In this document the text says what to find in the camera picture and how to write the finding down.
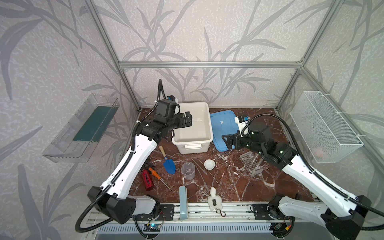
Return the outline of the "clear test tube rack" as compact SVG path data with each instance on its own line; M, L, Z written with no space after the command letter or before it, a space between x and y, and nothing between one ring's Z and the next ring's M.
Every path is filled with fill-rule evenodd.
M245 170L248 170L252 177L255 177L263 172L262 157L255 152L247 152L240 155L240 160L244 164Z

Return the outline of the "white plastic storage bin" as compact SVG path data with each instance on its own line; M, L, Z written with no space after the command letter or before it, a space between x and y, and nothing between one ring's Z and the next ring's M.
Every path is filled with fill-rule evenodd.
M192 126L176 129L172 139L180 154L206 153L213 141L209 105L205 102L181 103L181 113L192 115Z

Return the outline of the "clear plastic measuring beaker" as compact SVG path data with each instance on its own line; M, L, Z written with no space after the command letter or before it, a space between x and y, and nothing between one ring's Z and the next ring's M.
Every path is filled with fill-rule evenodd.
M185 180L193 180L195 178L196 166L192 162L186 162L182 165L181 173Z

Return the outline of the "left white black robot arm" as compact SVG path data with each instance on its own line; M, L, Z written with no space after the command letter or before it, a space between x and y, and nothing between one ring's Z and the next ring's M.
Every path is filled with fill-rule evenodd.
M191 127L193 116L190 112L176 112L181 106L175 101L158 100L152 108L152 120L143 118L137 121L131 137L131 146L113 173L100 187L92 187L88 192L90 205L79 216L75 231L86 233L112 221L125 224L138 215L157 215L160 201L150 196L131 196L131 186L147 158L168 133L175 129ZM82 221L96 209L108 217L107 220L83 228Z

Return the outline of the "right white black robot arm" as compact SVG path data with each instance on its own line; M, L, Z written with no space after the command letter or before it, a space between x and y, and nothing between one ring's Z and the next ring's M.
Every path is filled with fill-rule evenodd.
M252 123L246 136L238 131L223 135L222 139L230 150L248 149L259 154L264 161L299 181L320 199L319 203L310 203L276 195L267 208L272 219L300 218L325 227L339 240L355 240L360 231L383 230L383 225L364 226L368 212L384 215L371 207L372 202L366 196L355 196L337 186L306 162L297 150L276 142L269 127L263 123Z

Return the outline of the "blue plastic bin lid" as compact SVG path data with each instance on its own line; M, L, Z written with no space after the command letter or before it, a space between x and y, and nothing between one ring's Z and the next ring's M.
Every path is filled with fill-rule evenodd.
M235 122L235 113L233 111L221 111L210 114L211 125L213 130L213 142L215 148L219 152L226 152L232 150L233 147L228 149L226 143L222 139L222 135L233 135L239 130L238 125Z

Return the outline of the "small white ceramic bowl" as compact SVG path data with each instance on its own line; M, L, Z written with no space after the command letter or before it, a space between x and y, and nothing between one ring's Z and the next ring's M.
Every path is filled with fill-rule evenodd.
M216 166L216 163L213 161L213 160L205 160L204 162L204 167L207 169L207 170L213 170Z

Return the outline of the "light blue standing block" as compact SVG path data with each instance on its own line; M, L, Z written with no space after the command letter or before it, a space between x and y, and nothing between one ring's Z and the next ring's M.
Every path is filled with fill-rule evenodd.
M185 186L179 187L180 197L180 220L184 221L188 218L188 194Z

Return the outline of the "white plastic squeeze bottle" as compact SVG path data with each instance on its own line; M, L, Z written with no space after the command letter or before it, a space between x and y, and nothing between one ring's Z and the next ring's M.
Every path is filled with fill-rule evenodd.
M210 195L207 198L210 211L214 212L216 210L222 210L222 198L217 195L217 190L215 187L211 187Z

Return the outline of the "green circuit board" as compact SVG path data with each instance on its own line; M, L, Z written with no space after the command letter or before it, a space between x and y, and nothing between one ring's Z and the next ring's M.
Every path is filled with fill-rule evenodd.
M144 232L160 232L161 231L161 224L144 224L143 231Z

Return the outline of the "orange handled screwdriver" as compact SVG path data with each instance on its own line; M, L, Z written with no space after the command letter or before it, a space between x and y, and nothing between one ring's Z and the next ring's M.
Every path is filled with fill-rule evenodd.
M149 167L149 171L152 174L152 176L154 176L156 179L161 181L169 190L172 191L172 189L166 184L166 182L160 177L160 175L153 168Z

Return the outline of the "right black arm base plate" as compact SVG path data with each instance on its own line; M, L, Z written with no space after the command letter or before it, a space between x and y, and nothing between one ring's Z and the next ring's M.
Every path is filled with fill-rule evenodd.
M250 207L255 220L280 220L278 216L272 217L269 212L268 204L252 204Z

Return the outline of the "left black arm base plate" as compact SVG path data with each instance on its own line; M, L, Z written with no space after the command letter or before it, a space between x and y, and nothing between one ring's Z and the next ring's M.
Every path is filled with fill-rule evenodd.
M144 221L172 221L174 219L175 205L160 204L150 214L141 214L135 216L139 222Z

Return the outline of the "clear acrylic wall shelf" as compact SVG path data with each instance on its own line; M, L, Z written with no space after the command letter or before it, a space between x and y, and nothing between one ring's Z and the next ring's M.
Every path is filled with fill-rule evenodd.
M90 94L42 155L54 163L87 163L119 107L116 97Z

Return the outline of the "aluminium front rail frame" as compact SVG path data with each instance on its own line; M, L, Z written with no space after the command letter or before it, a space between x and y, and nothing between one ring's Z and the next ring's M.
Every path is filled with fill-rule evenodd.
M296 218L296 222L311 222L318 217L317 222L321 220L320 215L325 213L327 208L321 202L306 202L307 210L301 209L301 213L294 213L293 210L299 207L299 201L284 201L283 206L288 207L290 212L285 213L280 220L255 220L254 214L250 207L252 204L268 204L266 202L224 202L223 213L218 211L210 211L207 202L188 202L188 218L184 221L180 220L180 203L163 203L175 205L174 219L172 221L149 221L152 223L165 222L166 224L187 224L187 223L291 223L292 217Z

